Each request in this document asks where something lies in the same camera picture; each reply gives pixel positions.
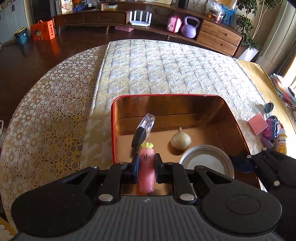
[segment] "gray ribbed surface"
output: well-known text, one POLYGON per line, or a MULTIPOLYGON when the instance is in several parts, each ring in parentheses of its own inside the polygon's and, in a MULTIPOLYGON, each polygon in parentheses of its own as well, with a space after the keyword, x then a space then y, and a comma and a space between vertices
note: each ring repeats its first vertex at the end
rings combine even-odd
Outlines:
POLYGON ((15 241, 275 241, 269 233, 234 237, 208 225, 193 206, 181 205, 171 196, 123 196, 113 206, 100 207, 93 219, 74 233, 58 238, 19 234, 15 241))

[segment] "pink tube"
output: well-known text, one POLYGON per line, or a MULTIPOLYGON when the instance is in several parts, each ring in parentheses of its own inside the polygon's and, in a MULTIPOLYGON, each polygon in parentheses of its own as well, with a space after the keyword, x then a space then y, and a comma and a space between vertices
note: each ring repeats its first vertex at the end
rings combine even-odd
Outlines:
POLYGON ((153 192, 155 183, 154 150, 152 148, 143 148, 140 155, 139 191, 144 193, 153 192))

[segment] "cabinet door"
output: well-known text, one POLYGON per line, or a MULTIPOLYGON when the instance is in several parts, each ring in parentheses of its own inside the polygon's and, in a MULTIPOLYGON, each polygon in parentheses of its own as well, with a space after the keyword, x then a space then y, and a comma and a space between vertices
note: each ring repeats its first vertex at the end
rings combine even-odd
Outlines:
POLYGON ((10 30, 5 10, 0 12, 0 42, 1 44, 10 40, 10 30))
POLYGON ((25 7, 24 7, 24 1, 23 0, 16 0, 13 2, 14 5, 14 12, 15 12, 15 19, 17 22, 17 28, 21 29, 23 27, 27 26, 27 19, 26 19, 26 13, 25 13, 25 7))
POLYGON ((10 29, 10 40, 15 39, 15 32, 18 30, 17 22, 15 20, 15 12, 12 7, 13 7, 13 4, 5 8, 6 15, 7 15, 7 22, 10 29))

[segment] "garlic bulb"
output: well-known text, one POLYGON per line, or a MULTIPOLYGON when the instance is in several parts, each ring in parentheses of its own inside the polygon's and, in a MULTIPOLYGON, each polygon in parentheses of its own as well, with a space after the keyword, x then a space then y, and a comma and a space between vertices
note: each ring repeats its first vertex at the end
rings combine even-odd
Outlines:
POLYGON ((180 127, 178 133, 174 134, 170 140, 170 144, 178 150, 186 150, 191 145, 191 138, 180 127))

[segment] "white planter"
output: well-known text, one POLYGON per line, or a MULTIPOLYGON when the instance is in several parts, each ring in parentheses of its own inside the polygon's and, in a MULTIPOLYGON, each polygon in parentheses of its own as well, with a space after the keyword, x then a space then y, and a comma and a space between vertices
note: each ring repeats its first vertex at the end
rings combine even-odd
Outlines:
POLYGON ((257 49, 247 48, 238 59, 245 60, 245 61, 251 61, 257 53, 258 53, 257 49))

